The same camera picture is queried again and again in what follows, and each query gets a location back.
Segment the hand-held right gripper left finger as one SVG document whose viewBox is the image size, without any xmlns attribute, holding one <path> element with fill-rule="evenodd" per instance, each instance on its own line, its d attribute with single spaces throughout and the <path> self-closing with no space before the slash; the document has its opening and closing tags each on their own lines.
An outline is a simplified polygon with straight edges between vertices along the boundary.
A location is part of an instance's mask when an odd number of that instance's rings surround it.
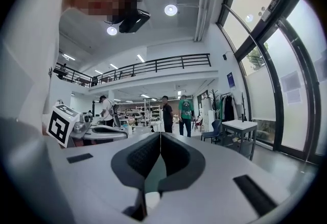
<svg viewBox="0 0 327 224">
<path fill-rule="evenodd" d="M 119 151 L 111 159 L 111 168 L 119 181 L 137 189 L 136 201 L 123 213 L 142 221 L 147 216 L 145 199 L 145 179 L 148 177 L 160 155 L 160 133 L 156 132 L 145 139 Z"/>
</svg>

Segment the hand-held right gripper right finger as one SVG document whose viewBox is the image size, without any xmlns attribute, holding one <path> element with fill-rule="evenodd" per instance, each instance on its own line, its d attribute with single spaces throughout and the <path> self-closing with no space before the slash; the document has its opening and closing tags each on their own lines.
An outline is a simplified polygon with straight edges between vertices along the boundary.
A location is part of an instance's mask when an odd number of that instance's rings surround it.
<svg viewBox="0 0 327 224">
<path fill-rule="evenodd" d="M 206 159 L 190 144 L 190 137 L 161 132 L 160 155 L 166 168 L 166 177 L 158 182 L 160 197 L 168 192 L 190 188 L 203 174 Z"/>
</svg>

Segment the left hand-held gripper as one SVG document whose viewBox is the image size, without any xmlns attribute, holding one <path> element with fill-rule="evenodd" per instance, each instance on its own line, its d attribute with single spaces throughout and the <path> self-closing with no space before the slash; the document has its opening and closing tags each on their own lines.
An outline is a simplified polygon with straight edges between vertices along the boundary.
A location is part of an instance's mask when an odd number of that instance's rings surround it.
<svg viewBox="0 0 327 224">
<path fill-rule="evenodd" d="M 97 125 L 86 114 L 59 104 L 52 107 L 46 133 L 64 148 L 103 144 L 128 138 L 117 127 Z"/>
</svg>

